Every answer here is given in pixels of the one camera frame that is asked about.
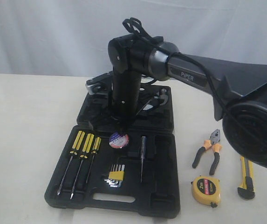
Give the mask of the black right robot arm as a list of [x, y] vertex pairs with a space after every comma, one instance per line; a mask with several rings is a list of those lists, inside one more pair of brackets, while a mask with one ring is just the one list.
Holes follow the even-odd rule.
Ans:
[[163, 37], [124, 35], [108, 43], [112, 64], [109, 103], [90, 121], [109, 120], [123, 132], [135, 120], [142, 76], [176, 79], [213, 98], [214, 118], [222, 121], [232, 148], [267, 168], [267, 65], [182, 54]]

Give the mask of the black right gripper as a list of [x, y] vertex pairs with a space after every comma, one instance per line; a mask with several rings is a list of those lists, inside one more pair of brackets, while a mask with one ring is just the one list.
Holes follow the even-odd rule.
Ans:
[[161, 107], [157, 102], [147, 104], [153, 105], [153, 108], [148, 111], [141, 109], [135, 116], [117, 116], [110, 111], [106, 103], [89, 103], [88, 127], [93, 131], [161, 129]]

